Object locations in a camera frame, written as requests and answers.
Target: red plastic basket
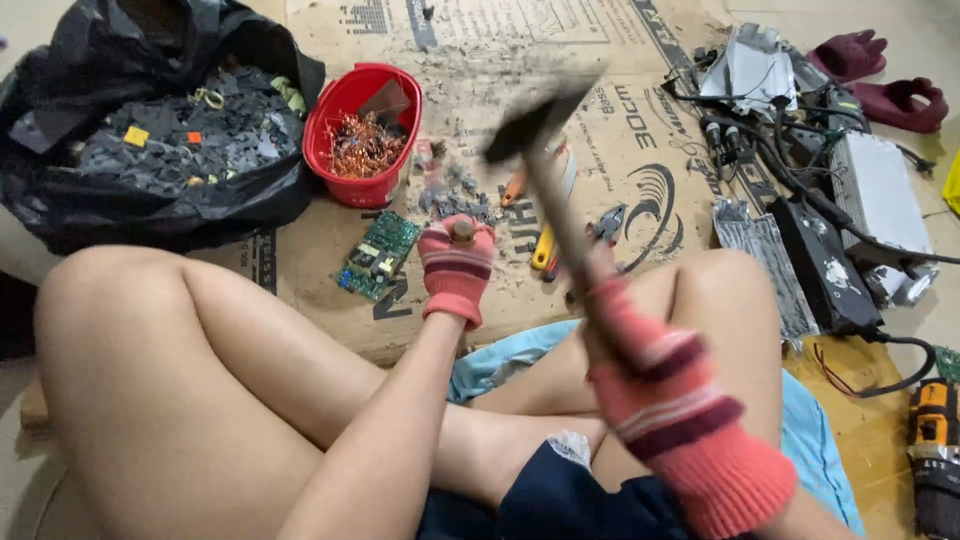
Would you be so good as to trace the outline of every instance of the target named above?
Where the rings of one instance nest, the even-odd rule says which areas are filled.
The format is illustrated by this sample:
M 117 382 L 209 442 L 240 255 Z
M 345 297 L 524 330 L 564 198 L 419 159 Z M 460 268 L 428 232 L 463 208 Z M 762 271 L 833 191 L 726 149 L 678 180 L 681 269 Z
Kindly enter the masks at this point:
M 391 79 L 396 80 L 410 100 L 410 107 L 396 121 L 409 135 L 403 153 L 389 169 L 370 178 L 343 178 L 330 172 L 330 137 L 327 127 L 334 133 L 340 129 L 341 112 L 357 112 L 377 91 Z M 337 81 L 333 81 L 320 94 L 317 107 L 310 112 L 303 131 L 303 156 L 307 165 L 326 181 L 330 194 L 341 203 L 359 209 L 377 209 L 388 205 L 396 196 L 401 176 L 410 173 L 410 155 L 422 113 L 420 85 L 402 69 L 385 63 L 357 63 L 353 69 Z

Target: power drill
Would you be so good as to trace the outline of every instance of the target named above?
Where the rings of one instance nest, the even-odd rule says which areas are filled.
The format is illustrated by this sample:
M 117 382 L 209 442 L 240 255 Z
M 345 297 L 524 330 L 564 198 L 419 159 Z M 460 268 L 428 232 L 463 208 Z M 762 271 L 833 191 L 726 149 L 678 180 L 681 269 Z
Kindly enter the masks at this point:
M 910 398 L 907 455 L 914 525 L 931 539 L 960 540 L 960 386 L 927 379 Z

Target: pink striped glove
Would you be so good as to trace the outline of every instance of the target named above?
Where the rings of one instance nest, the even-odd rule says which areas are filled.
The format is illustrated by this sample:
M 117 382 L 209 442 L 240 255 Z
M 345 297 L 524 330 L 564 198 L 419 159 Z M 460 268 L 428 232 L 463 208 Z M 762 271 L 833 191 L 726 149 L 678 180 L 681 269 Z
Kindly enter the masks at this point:
M 678 495 L 698 536 L 729 538 L 768 524 L 793 497 L 793 463 L 740 426 L 743 405 L 716 384 L 703 336 L 642 316 L 628 285 L 611 277 L 591 292 L 633 367 L 628 373 L 586 332 L 601 413 Z
M 463 248 L 450 238 L 453 224 L 461 220 L 472 222 L 474 228 L 473 243 Z M 463 214 L 434 223 L 420 235 L 417 251 L 423 263 L 423 284 L 430 293 L 424 319 L 434 311 L 445 311 L 467 319 L 467 331 L 483 324 L 480 297 L 490 281 L 493 240 L 489 225 Z

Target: person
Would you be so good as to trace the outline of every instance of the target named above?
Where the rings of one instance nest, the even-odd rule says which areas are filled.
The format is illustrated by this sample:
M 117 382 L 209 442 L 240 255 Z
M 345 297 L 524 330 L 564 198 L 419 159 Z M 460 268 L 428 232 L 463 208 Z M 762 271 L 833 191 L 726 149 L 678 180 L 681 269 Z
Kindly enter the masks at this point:
M 750 257 L 706 251 L 628 281 L 596 249 L 591 294 L 628 358 L 580 329 L 450 405 L 493 258 L 480 223 L 451 243 L 458 219 L 419 240 L 430 298 L 389 372 L 211 264 L 104 246 L 57 266 L 36 305 L 40 372 L 105 532 L 855 537 L 779 453 L 779 318 Z

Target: circuit board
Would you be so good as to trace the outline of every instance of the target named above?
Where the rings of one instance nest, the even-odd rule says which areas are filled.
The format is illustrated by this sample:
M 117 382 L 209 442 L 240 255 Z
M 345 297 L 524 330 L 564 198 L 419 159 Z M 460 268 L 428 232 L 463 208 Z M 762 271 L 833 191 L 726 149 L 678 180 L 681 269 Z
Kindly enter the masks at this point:
M 413 222 L 393 211 L 381 213 L 350 252 L 337 274 L 337 284 L 349 292 L 378 300 L 419 237 L 420 227 Z

